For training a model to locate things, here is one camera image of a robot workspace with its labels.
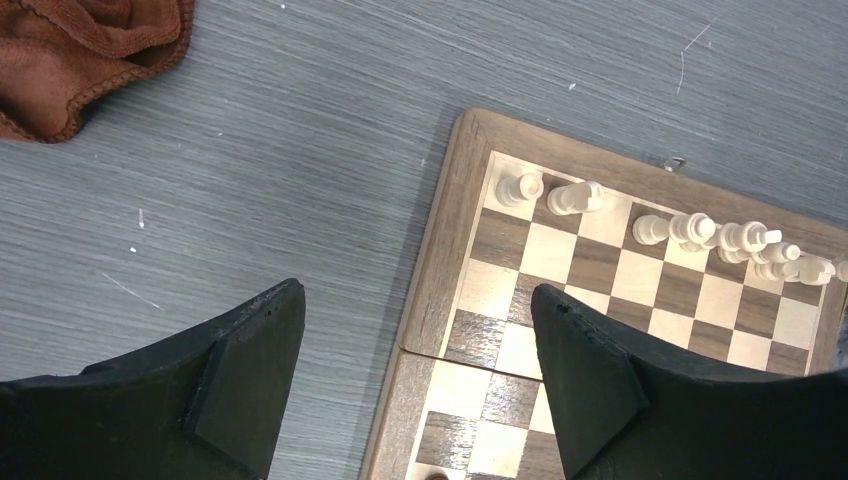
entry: white speck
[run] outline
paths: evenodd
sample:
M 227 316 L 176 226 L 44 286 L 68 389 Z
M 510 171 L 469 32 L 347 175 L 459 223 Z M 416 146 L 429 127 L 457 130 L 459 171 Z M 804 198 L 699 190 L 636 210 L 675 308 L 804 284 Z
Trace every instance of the white speck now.
M 157 308 L 157 309 L 159 309 L 159 310 L 162 310 L 162 307 L 160 307 L 159 305 L 156 305 L 155 303 L 151 302 L 150 300 L 148 300 L 148 299 L 146 299 L 146 298 L 142 297 L 141 295 L 139 295 L 139 294 L 137 294 L 137 293 L 133 292 L 133 291 L 132 291 L 132 290 L 130 290 L 129 288 L 127 288 L 127 287 L 125 287 L 125 286 L 121 285 L 120 283 L 118 283 L 118 281 L 117 281 L 117 280 L 115 280 L 114 278 L 110 277 L 109 275 L 106 275 L 105 273 L 102 273 L 102 272 L 101 272 L 101 274 L 102 274 L 104 277 L 108 278 L 110 282 L 112 282 L 112 283 L 114 283 L 115 285 L 117 285 L 117 286 L 121 287 L 122 289 L 124 289 L 124 291 L 125 291 L 125 292 L 129 293 L 129 294 L 130 294 L 130 295 L 132 295 L 133 297 L 138 298 L 139 300 L 142 300 L 143 302 L 147 303 L 148 305 L 152 305 L 152 306 L 156 307 L 156 308 Z
M 715 19 L 713 19 L 713 20 L 712 20 L 712 22 L 708 23 L 708 24 L 707 24 L 707 26 L 706 26 L 706 27 L 704 27 L 704 29 L 703 29 L 703 30 L 701 30 L 701 33 L 699 33 L 698 35 L 696 35 L 696 36 L 695 36 L 695 38 L 693 38 L 693 39 L 692 39 L 692 41 L 691 41 L 691 42 L 689 42 L 689 45 L 686 45 L 686 48 L 684 48 L 684 49 L 683 49 L 683 51 L 685 52 L 686 50 L 689 50 L 689 47 L 691 47 L 691 46 L 692 46 L 695 42 L 697 42 L 697 41 L 698 41 L 698 39 L 699 39 L 699 38 L 701 38 L 701 35 L 703 35 L 703 34 L 704 34 L 704 32 L 706 32 L 707 30 L 709 30 L 709 29 L 710 29 L 710 27 L 712 27 L 712 26 L 713 26 L 713 22 L 714 22 L 714 21 L 715 21 Z
M 696 35 L 696 36 L 695 36 L 695 38 L 693 38 L 693 39 L 692 39 L 692 41 L 691 41 L 691 42 L 689 42 L 689 45 L 686 45 L 686 47 L 685 47 L 685 48 L 683 48 L 683 50 L 681 50 L 681 51 L 680 51 L 680 81 L 679 81 L 679 82 L 677 82 L 677 93 L 680 93 L 680 87 L 682 87 L 682 86 L 683 86 L 683 73 L 684 73 L 684 71 L 686 70 L 686 59 L 685 59 L 685 57 L 684 57 L 684 55 L 683 55 L 683 52 L 685 52 L 686 50 L 689 50 L 689 47 L 691 47 L 692 45 L 694 45 L 694 44 L 695 44 L 695 42 L 697 42 L 697 41 L 698 41 L 698 39 L 699 39 L 699 38 L 701 38 L 701 35 L 703 35 L 703 34 L 704 34 L 704 32 L 706 32 L 707 30 L 709 30 L 709 29 L 710 29 L 710 27 L 713 25 L 713 22 L 714 22 L 714 21 L 715 21 L 715 19 L 713 19 L 713 20 L 712 20 L 712 22 L 708 23 L 708 24 L 707 24 L 707 26 L 706 26 L 706 27 L 704 27 L 704 29 L 703 29 L 703 30 L 701 30 L 701 33 L 699 33 L 698 35 Z
M 683 52 L 680 52 L 680 81 L 677 82 L 677 93 L 680 93 L 680 87 L 683 86 L 683 72 L 686 70 L 686 59 L 683 57 Z

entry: pawn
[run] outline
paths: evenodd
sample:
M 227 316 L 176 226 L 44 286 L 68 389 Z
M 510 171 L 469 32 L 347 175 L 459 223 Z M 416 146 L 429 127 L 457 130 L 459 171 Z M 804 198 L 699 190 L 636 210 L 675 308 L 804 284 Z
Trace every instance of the pawn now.
M 515 207 L 524 202 L 536 200 L 542 196 L 545 186 L 537 173 L 527 173 L 520 177 L 508 177 L 501 180 L 495 189 L 495 196 L 505 207 Z
M 633 239 L 642 245 L 656 245 L 668 239 L 668 220 L 643 215 L 633 222 Z
M 801 249 L 798 245 L 787 242 L 770 243 L 763 249 L 762 257 L 772 263 L 786 263 L 801 257 Z
M 589 213 L 604 204 L 604 187 L 598 182 L 573 183 L 548 194 L 548 209 L 555 215 Z
M 839 265 L 836 266 L 836 278 L 848 282 L 848 260 L 839 262 Z
M 677 243 L 704 243 L 715 229 L 715 222 L 705 213 L 675 215 L 669 222 L 669 237 Z
M 718 251 L 718 258 L 727 263 L 742 263 L 751 258 L 751 254 L 744 250 L 725 250 L 723 248 Z

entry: wood grain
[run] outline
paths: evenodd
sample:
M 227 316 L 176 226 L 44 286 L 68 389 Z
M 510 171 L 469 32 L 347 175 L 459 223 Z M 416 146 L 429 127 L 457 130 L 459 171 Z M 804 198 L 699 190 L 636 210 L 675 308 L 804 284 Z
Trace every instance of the wood grain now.
M 0 144 L 0 377 L 76 374 L 297 277 L 274 480 L 358 476 L 470 105 L 848 227 L 838 2 L 204 0 L 195 20 L 181 65 L 72 142 Z
M 392 350 L 361 480 L 404 480 L 435 360 Z
M 665 172 L 587 143 L 484 109 L 473 109 L 490 147 L 530 163 L 595 180 L 681 212 L 704 212 L 718 223 L 757 220 L 783 231 L 808 253 L 835 258 L 848 251 L 848 231 L 803 215 Z
M 719 223 L 734 220 L 743 223 L 749 218 L 743 216 L 746 212 L 757 212 L 760 221 L 770 228 L 783 230 L 787 239 L 798 243 L 807 253 L 835 258 L 848 251 L 848 232 L 834 226 L 665 172 L 485 109 L 471 108 L 457 121 L 451 146 L 416 266 L 416 275 L 421 272 L 427 280 L 421 283 L 420 279 L 424 277 L 419 277 L 407 298 L 410 307 L 404 322 L 417 325 L 417 328 L 409 330 L 407 326 L 398 337 L 402 348 L 422 355 L 438 354 L 448 328 L 458 282 L 467 261 L 468 242 L 481 213 L 480 192 L 483 191 L 487 159 L 491 152 L 506 153 L 554 171 L 599 181 L 617 191 L 675 210 L 703 211 Z M 582 265 L 580 258 L 588 254 L 580 253 L 581 241 L 585 243 L 588 240 L 578 238 L 569 275 L 576 278 L 583 275 L 588 279 L 598 264 L 591 263 L 589 258 L 588 266 Z M 586 282 L 578 280 L 570 283 L 581 286 Z M 597 291 L 608 290 L 604 286 L 591 287 Z M 842 282 L 834 281 L 826 289 L 844 303 Z M 816 364 L 824 361 L 818 357 L 833 355 L 842 319 L 843 305 L 837 306 L 835 298 L 827 298 L 830 301 L 823 305 L 819 319 L 820 331 L 825 332 L 825 337 L 816 339 L 819 348 L 813 349 L 811 354 L 817 357 Z M 653 304 L 653 299 L 646 304 Z
M 406 350 L 439 354 L 458 291 L 471 225 L 478 214 L 480 186 L 490 153 L 476 115 L 463 114 L 451 136 L 401 317 L 398 342 Z

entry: light square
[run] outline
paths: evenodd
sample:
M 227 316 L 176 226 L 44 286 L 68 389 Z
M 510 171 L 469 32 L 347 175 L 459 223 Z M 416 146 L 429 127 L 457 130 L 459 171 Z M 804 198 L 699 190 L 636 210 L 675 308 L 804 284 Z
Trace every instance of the light square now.
M 526 441 L 527 430 L 523 428 L 481 421 L 477 424 L 468 472 L 515 478 Z
M 465 480 L 465 470 L 442 468 L 435 465 L 427 465 L 426 463 L 416 463 L 412 469 L 412 474 L 407 477 L 407 480 L 426 480 L 431 475 L 437 473 L 448 477 L 448 480 Z
M 576 243 L 577 236 L 574 234 L 538 223 L 531 224 L 521 259 L 521 273 L 565 283 Z
M 745 270 L 745 285 L 775 293 L 777 295 L 783 293 L 783 281 L 763 280 L 758 277 L 757 273 L 754 271 L 755 265 L 756 264 L 754 262 L 748 261 L 748 266 Z
M 624 236 L 627 234 L 627 221 L 630 219 L 632 206 L 632 201 L 611 194 L 607 190 L 601 209 L 583 214 L 578 235 L 614 247 L 621 247 L 624 244 Z
M 565 286 L 565 293 L 606 315 L 607 308 L 609 308 L 609 295 L 574 287 L 572 285 Z
M 612 284 L 612 296 L 649 307 L 654 306 L 662 264 L 662 260 L 622 250 Z
M 651 314 L 648 333 L 680 348 L 686 348 L 692 336 L 693 322 L 692 318 L 655 308 Z
M 551 418 L 551 407 L 548 405 L 548 393 L 545 384 L 539 385 L 536 393 L 536 406 L 533 407 L 533 416 L 530 418 L 530 430 L 554 434 L 554 421 Z
M 491 379 L 492 373 L 487 370 L 436 360 L 424 409 L 480 418 Z
M 775 342 L 809 350 L 813 343 L 818 307 L 782 297 L 774 322 Z
M 518 272 L 469 259 L 457 308 L 506 320 Z
M 666 243 L 668 244 L 665 249 L 666 262 L 699 272 L 706 271 L 707 260 L 709 260 L 711 250 L 687 252 L 680 248 L 680 244 L 677 242 L 668 240 Z
M 491 177 L 489 177 L 489 186 L 486 189 L 486 198 L 483 200 L 483 206 L 489 210 L 512 215 L 513 217 L 532 220 L 533 212 L 536 209 L 535 200 L 522 202 L 514 207 L 507 207 L 498 201 L 495 192 L 497 191 L 498 184 L 505 178 L 520 177 L 527 173 L 537 173 L 541 177 L 542 173 L 528 166 L 507 160 L 497 153 L 492 153 L 492 155 L 494 156 L 494 162 Z
M 530 327 L 507 323 L 495 370 L 525 377 L 542 379 L 536 354 L 536 334 Z
M 695 319 L 732 329 L 742 300 L 742 284 L 704 275 Z
M 765 370 L 768 365 L 771 340 L 735 330 L 730 338 L 727 363 L 756 370 Z

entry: dark square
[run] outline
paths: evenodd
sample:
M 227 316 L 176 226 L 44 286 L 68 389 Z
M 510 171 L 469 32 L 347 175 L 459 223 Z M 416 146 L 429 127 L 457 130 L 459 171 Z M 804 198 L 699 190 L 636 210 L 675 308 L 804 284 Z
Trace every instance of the dark square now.
M 492 374 L 483 404 L 484 420 L 519 428 L 530 427 L 539 382 L 526 378 Z
M 668 241 L 663 241 L 656 245 L 642 245 L 633 238 L 633 223 L 639 217 L 644 217 L 645 215 L 656 215 L 666 220 L 671 220 L 673 217 L 670 213 L 633 202 L 633 206 L 630 207 L 630 218 L 627 220 L 627 234 L 624 235 L 623 248 L 624 250 L 630 250 L 631 252 L 641 253 L 642 255 L 662 260 L 665 258 L 665 249 L 668 247 Z
M 801 282 L 785 282 L 783 296 L 818 307 L 821 300 L 821 287 L 804 285 Z
M 609 295 L 620 256 L 620 248 L 577 237 L 566 285 Z
M 465 470 L 474 448 L 477 421 L 429 412 L 421 435 L 416 462 Z
M 445 359 L 495 368 L 505 322 L 457 309 L 445 349 Z
M 780 307 L 780 295 L 758 288 L 742 287 L 742 300 L 739 313 L 736 314 L 736 326 L 733 328 L 745 333 L 771 338 L 774 335 L 774 322 Z
M 484 208 L 480 214 L 471 258 L 518 270 L 530 222 Z
M 733 330 L 695 320 L 692 323 L 688 350 L 726 362 L 731 337 Z
M 518 480 L 565 479 L 554 435 L 530 430 L 518 464 Z
M 548 209 L 548 194 L 555 188 L 571 185 L 573 182 L 547 173 L 542 174 L 542 182 L 545 184 L 545 193 L 536 200 L 533 223 L 539 223 L 557 230 L 577 234 L 577 231 L 580 230 L 580 220 L 583 219 L 582 214 L 554 215 Z
M 766 371 L 798 377 L 803 376 L 804 371 L 807 369 L 808 354 L 809 352 L 803 348 L 793 347 L 779 342 L 771 342 Z
M 607 316 L 636 330 L 648 331 L 654 309 L 622 298 L 610 297 Z
M 714 248 L 707 256 L 707 268 L 704 271 L 715 277 L 742 283 L 745 281 L 745 272 L 748 270 L 748 262 L 727 263 L 718 257 L 718 248 Z
M 704 274 L 671 263 L 663 264 L 654 307 L 694 317 Z
M 530 299 L 533 297 L 533 290 L 543 283 L 550 284 L 559 290 L 565 288 L 565 285 L 561 283 L 524 273 L 518 274 L 518 281 L 515 282 L 515 290 L 512 294 L 512 303 L 509 306 L 507 320 L 526 327 L 533 326 L 533 317 L 530 315 Z

